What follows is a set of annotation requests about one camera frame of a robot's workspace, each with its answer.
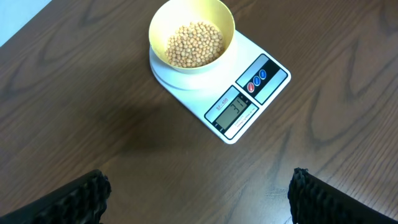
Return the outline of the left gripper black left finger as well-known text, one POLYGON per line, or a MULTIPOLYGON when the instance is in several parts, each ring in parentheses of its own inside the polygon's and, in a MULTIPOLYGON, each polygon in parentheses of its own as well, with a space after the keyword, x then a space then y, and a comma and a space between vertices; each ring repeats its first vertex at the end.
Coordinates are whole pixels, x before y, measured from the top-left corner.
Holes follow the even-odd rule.
POLYGON ((13 224, 100 224, 111 193, 108 177, 93 170, 38 200, 1 217, 13 224))

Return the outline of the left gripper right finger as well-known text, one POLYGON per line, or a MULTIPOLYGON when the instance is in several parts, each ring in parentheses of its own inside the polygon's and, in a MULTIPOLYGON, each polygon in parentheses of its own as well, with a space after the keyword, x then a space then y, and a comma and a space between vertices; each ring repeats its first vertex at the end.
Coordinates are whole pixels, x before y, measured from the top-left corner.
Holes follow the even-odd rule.
POLYGON ((299 167, 294 169, 287 198, 293 223, 397 224, 299 167))

